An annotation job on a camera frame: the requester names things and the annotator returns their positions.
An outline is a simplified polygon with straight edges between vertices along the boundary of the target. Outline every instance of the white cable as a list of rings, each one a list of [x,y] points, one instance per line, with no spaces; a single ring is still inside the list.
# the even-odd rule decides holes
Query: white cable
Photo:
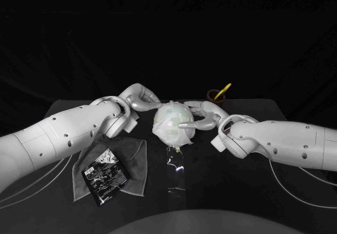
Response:
[[[308,205],[311,205],[311,206],[320,207],[320,208],[337,209],[337,207],[314,205],[314,204],[311,204],[311,203],[302,201],[299,198],[297,198],[295,195],[292,195],[291,192],[289,192],[289,191],[285,189],[285,187],[282,186],[282,184],[281,184],[281,182],[279,182],[279,179],[278,179],[278,177],[276,177],[276,175],[275,175],[274,168],[272,168],[272,174],[274,174],[274,176],[275,176],[275,179],[276,179],[276,181],[278,181],[278,183],[279,183],[282,189],[284,189],[284,190],[289,193],[289,195],[291,195],[295,199],[298,199],[302,203],[305,203],[305,204],[308,204]]]
[[[314,178],[317,178],[321,182],[324,182],[324,183],[327,183],[327,184],[331,184],[331,185],[334,185],[334,186],[337,186],[337,184],[334,184],[334,183],[331,183],[331,182],[328,182],[328,181],[325,181],[325,180],[322,180],[321,178],[318,178],[315,175],[312,175],[307,170],[304,170],[301,167],[298,167],[302,171],[305,171]]]
[[[57,176],[60,175],[62,171],[65,170],[65,167],[66,167],[66,165],[68,165],[70,159],[72,159],[72,155],[70,155],[70,157],[69,157],[69,159],[68,159],[68,162],[66,162],[66,164],[65,164],[65,166],[63,166],[63,169],[60,170],[59,174],[55,176],[53,180],[47,183],[47,185],[46,185],[37,192],[34,192],[30,196],[27,196],[24,199],[21,199],[20,201],[16,201],[16,202],[10,203],[10,204],[6,205],[6,206],[1,206],[0,209],[3,209],[3,208],[6,208],[6,207],[9,207],[9,206],[17,204],[19,202],[24,201],[26,199],[29,199],[32,196],[34,196],[34,195],[50,185],[50,183],[56,180]]]
[[[26,186],[17,193],[14,193],[11,196],[9,196],[7,198],[4,198],[3,200],[0,200],[0,203],[4,202],[6,200],[9,200],[13,196],[16,196],[17,194],[20,194],[24,190],[27,190],[49,174],[50,172],[56,169],[56,167],[59,166],[59,164],[63,162],[65,159],[62,159],[57,163],[57,165],[49,170],[49,172],[29,185]]]

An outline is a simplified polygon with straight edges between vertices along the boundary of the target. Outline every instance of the black package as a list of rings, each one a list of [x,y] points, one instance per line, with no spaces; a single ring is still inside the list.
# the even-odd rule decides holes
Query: black package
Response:
[[[129,179],[109,148],[82,170],[82,176],[96,205],[101,206],[119,192]]]

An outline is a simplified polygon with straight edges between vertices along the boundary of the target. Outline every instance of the black backdrop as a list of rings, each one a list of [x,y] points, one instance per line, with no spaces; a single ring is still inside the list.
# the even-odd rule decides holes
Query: black backdrop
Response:
[[[327,1],[55,2],[0,8],[0,134],[57,99],[269,98],[292,121],[337,128],[337,4]]]

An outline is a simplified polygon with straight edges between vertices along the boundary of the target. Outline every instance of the black table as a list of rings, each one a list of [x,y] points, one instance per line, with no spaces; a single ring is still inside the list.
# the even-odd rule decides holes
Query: black table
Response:
[[[57,100],[45,117],[81,105],[89,105],[91,102]],[[286,120],[276,103],[269,99],[227,99],[223,109],[230,115],[249,115],[258,121]],[[91,195],[73,202],[72,165],[78,160],[76,153],[65,171],[46,189],[26,201],[0,210],[1,233],[16,234],[24,231],[34,234],[105,234],[129,222],[168,211],[167,146],[151,133],[155,111],[138,112],[137,127],[129,134],[121,133],[121,136],[147,140],[145,197],[119,192],[99,208]],[[210,144],[216,134],[217,129],[197,130],[193,144],[181,147],[187,209],[236,211],[266,218],[304,233],[334,233],[337,210],[312,207],[288,195],[274,178],[265,156],[252,153],[245,159],[239,159],[227,150],[219,153]],[[55,165],[56,163],[47,165],[21,178],[3,191],[0,198],[29,185]],[[295,196],[314,204],[337,206],[337,194],[330,185],[310,177],[297,167],[274,163],[274,168],[284,186]],[[62,167],[7,203],[37,191],[60,169]],[[310,171],[324,178],[320,170]]]

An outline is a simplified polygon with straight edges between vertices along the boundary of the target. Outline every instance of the gray towel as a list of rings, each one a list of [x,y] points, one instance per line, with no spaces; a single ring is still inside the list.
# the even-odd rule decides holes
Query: gray towel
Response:
[[[92,144],[81,151],[79,159],[72,167],[73,201],[89,194],[81,171],[95,161],[106,149],[111,149],[129,174],[129,180],[121,191],[144,196],[147,178],[147,142],[142,139],[98,134]]]

